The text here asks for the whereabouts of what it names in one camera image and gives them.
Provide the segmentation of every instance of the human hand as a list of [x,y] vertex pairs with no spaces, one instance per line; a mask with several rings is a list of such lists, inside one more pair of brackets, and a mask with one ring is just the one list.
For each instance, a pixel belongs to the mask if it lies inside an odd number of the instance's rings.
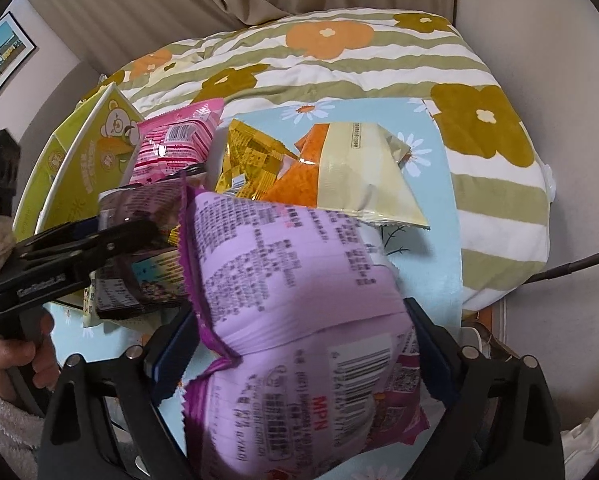
[[44,336],[42,345],[35,348],[31,341],[18,341],[14,339],[0,339],[0,397],[6,402],[15,402],[17,394],[11,384],[6,370],[13,366],[24,366],[32,362],[35,375],[33,384],[38,388],[54,389],[60,376],[55,346],[51,341],[50,333],[54,321],[48,312],[40,320],[40,328]]

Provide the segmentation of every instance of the snack bag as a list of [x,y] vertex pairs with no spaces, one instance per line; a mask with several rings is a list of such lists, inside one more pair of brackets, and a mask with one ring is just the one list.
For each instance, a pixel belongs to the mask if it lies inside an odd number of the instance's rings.
[[142,145],[129,184],[151,184],[206,162],[222,110],[223,99],[210,99],[140,123]]
[[233,119],[215,192],[258,200],[296,160],[279,140]]
[[[190,184],[206,177],[204,164],[193,164],[182,173]],[[184,276],[175,244],[169,241],[179,222],[182,177],[166,177],[154,184],[110,190],[99,197],[99,229],[129,219],[148,218],[161,237],[132,254],[111,258],[96,270],[84,310],[99,319],[128,319],[158,308],[179,306],[186,296]]]
[[313,479],[427,428],[415,329],[375,228],[192,187],[182,201],[186,288],[218,354],[185,394],[202,480]]
[[398,163],[409,147],[375,123],[316,124],[299,160],[261,200],[341,211],[373,224],[429,226]]

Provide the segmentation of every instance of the cartoon bear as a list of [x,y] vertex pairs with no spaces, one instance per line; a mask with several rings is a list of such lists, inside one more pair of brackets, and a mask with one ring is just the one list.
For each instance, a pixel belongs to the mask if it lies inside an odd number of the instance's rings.
[[119,108],[117,101],[111,100],[108,105],[110,113],[106,124],[102,126],[102,137],[122,137],[131,146],[140,142],[140,130],[135,121],[131,121],[128,113]]

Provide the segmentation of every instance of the bedding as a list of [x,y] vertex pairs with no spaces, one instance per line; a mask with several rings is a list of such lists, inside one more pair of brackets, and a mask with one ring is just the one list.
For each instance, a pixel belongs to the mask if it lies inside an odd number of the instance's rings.
[[[496,79],[441,16],[366,8],[289,16],[177,41],[108,81],[145,118],[222,97],[225,119],[293,105],[289,120],[324,122],[331,99],[421,99],[451,171],[464,309],[497,301],[547,260],[542,163]],[[426,147],[416,131],[404,138],[417,177],[429,169]]]

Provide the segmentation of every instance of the black cable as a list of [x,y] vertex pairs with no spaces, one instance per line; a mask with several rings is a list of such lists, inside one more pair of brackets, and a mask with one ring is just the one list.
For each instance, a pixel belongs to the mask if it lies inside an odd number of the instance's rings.
[[587,256],[586,258],[583,258],[582,260],[577,260],[576,262],[571,262],[569,264],[554,267],[553,269],[538,272],[537,274],[533,274],[524,283],[541,282],[542,280],[552,280],[554,278],[560,278],[561,276],[572,274],[573,272],[577,272],[578,270],[588,269],[589,267],[593,267],[595,265],[599,265],[599,253],[593,254],[593,256]]

